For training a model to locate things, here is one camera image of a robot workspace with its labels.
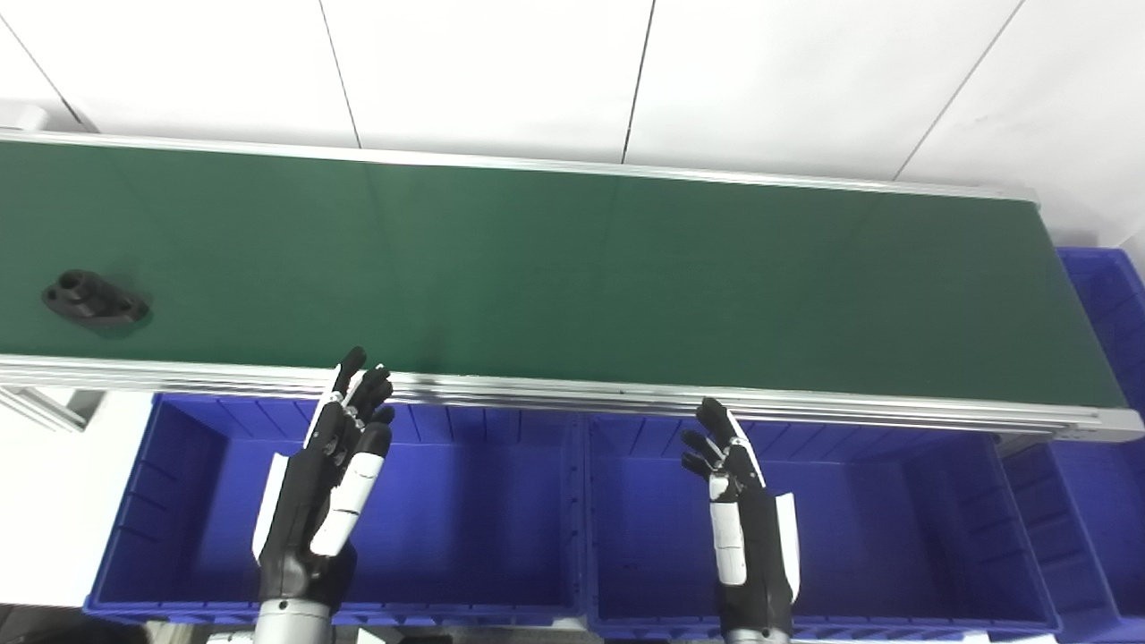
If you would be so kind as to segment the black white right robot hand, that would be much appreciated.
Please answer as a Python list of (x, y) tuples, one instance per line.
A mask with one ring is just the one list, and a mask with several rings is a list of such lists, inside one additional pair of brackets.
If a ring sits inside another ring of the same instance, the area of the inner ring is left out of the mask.
[(802, 584), (793, 494), (768, 488), (737, 418), (714, 398), (685, 429), (682, 466), (703, 479), (718, 572), (718, 619), (726, 643), (789, 643)]

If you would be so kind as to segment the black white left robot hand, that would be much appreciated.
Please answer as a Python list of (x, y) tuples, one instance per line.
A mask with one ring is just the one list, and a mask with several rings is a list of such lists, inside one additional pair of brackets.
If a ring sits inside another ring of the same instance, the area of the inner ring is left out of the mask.
[(360, 515), (376, 489), (393, 440), (389, 370), (371, 369), (368, 352), (350, 351), (319, 393), (303, 443), (268, 477), (252, 541), (260, 568), (262, 614), (335, 615), (348, 591)]

